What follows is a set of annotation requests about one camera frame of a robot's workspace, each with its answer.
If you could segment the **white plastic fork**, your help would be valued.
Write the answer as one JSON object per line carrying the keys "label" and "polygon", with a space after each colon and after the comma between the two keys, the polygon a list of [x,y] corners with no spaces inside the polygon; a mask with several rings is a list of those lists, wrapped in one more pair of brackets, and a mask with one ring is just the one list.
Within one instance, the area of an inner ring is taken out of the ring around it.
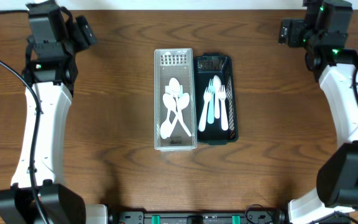
{"label": "white plastic fork", "polygon": [[219,88],[218,98],[221,102],[221,128],[223,131],[227,131],[229,126],[226,112],[226,89],[224,85],[221,85]]}
{"label": "white plastic fork", "polygon": [[207,113],[208,113],[208,105],[211,101],[212,93],[209,87],[206,87],[203,99],[204,99],[204,105],[203,109],[201,111],[201,117],[198,125],[198,131],[203,132],[206,128],[206,120],[207,120]]}

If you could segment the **pale pink plastic spoon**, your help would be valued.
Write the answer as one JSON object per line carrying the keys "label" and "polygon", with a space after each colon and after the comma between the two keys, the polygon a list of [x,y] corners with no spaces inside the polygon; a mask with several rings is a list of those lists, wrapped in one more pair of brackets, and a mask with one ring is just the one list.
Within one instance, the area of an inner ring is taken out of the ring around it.
{"label": "pale pink plastic spoon", "polygon": [[214,117],[216,119],[220,118],[220,112],[219,112],[219,89],[221,87],[221,79],[215,75],[213,77],[213,85],[214,85],[214,95],[215,95],[215,99],[214,99]]}

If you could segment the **mint green plastic fork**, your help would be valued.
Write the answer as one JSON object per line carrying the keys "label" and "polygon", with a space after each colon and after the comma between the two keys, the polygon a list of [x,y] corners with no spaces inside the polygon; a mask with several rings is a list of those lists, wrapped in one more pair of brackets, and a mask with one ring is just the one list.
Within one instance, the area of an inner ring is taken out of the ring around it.
{"label": "mint green plastic fork", "polygon": [[208,90],[211,93],[211,99],[209,101],[209,106],[208,106],[208,115],[207,115],[207,122],[209,124],[213,124],[214,123],[214,101],[213,101],[213,97],[214,97],[214,79],[211,78],[209,81],[209,85],[208,85]]}

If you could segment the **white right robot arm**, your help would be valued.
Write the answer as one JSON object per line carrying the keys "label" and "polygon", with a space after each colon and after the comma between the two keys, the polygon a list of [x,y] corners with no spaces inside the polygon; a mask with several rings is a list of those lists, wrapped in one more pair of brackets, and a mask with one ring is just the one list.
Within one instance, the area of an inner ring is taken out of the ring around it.
{"label": "white right robot arm", "polygon": [[346,48],[353,9],[348,1],[304,1],[303,19],[285,19],[278,41],[304,48],[305,63],[333,117],[337,150],[318,171],[316,186],[288,202],[278,223],[352,223],[358,211],[358,53]]}

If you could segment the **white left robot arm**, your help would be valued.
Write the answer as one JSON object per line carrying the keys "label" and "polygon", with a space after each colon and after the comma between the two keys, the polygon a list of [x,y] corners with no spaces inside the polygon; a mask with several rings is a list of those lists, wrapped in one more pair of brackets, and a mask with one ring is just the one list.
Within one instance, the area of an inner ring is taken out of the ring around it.
{"label": "white left robot arm", "polygon": [[6,223],[109,223],[107,206],[86,204],[63,175],[76,55],[96,37],[85,17],[55,1],[28,3],[27,13],[32,33],[19,74],[27,101],[24,140],[11,185],[0,190],[0,217]]}

